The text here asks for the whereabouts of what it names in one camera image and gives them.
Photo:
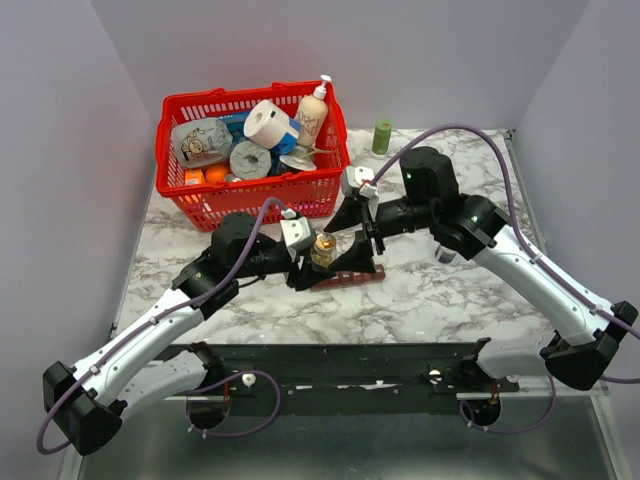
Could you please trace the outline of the clear pill bottle yellow pills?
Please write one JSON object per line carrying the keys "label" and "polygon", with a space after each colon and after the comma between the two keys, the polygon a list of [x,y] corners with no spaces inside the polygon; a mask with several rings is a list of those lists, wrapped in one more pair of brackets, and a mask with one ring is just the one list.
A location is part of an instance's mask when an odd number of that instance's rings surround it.
{"label": "clear pill bottle yellow pills", "polygon": [[337,258],[337,241],[331,233],[322,232],[312,246],[311,260],[318,266],[329,268]]}

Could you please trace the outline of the red weekly pill organizer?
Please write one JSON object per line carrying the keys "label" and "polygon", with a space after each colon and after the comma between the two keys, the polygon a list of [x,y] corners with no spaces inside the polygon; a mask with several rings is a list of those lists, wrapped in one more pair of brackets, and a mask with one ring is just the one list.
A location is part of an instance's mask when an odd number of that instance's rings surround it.
{"label": "red weekly pill organizer", "polygon": [[353,286],[361,286],[370,283],[382,282],[386,277],[384,266],[375,265],[373,273],[367,272],[338,272],[333,278],[323,280],[311,288],[311,291],[325,291],[342,289]]}

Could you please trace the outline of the green lid of bottle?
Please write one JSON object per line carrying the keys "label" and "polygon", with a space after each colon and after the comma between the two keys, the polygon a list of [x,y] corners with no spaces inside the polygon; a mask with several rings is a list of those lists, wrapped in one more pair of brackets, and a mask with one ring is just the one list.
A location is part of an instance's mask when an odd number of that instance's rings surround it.
{"label": "green lid of bottle", "polygon": [[371,151],[374,154],[385,155],[387,153],[392,131],[393,125],[390,119],[379,119],[376,122],[371,146]]}

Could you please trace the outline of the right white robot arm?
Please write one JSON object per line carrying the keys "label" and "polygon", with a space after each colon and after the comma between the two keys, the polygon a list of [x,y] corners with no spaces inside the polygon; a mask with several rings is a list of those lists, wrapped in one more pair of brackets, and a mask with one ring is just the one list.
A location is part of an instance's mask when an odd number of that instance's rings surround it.
{"label": "right white robot arm", "polygon": [[587,292],[528,240],[520,240],[508,214],[480,195],[460,192],[451,160],[417,147],[399,161],[405,194],[382,202],[367,167],[341,175],[344,200],[326,229],[360,225],[351,248],[331,265],[335,271],[371,272],[384,238],[426,229],[441,252],[460,255],[497,275],[533,305],[552,331],[519,339],[480,340],[460,367],[460,379],[480,392],[510,375],[547,376],[580,391],[603,376],[637,309]]}

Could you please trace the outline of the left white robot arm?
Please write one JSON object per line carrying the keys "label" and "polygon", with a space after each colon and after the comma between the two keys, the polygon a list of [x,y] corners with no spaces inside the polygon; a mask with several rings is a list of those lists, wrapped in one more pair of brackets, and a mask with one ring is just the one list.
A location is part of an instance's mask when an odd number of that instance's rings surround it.
{"label": "left white robot arm", "polygon": [[150,363],[233,300],[242,278],[282,274],[291,288],[304,291],[330,275],[311,261],[317,235],[308,218],[283,210],[279,239],[260,233],[263,219],[244,212],[226,215],[209,247],[138,320],[74,364],[50,365],[42,377],[43,424],[55,424],[65,444],[86,456],[104,447],[142,408],[178,393],[214,393],[222,372],[205,347]]}

